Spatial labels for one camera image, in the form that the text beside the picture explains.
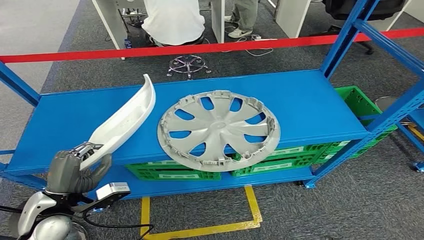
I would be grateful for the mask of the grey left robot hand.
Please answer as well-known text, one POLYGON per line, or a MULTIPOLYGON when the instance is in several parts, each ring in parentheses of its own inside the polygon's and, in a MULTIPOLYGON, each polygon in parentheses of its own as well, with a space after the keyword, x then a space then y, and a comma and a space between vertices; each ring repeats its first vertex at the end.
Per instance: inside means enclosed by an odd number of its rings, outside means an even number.
POLYGON ((88 175, 83 175, 80 165, 99 150, 101 144, 84 142, 70 150, 56 153, 47 174, 46 191, 51 194, 83 194, 94 190, 112 165, 112 155, 104 155, 101 163, 88 175))

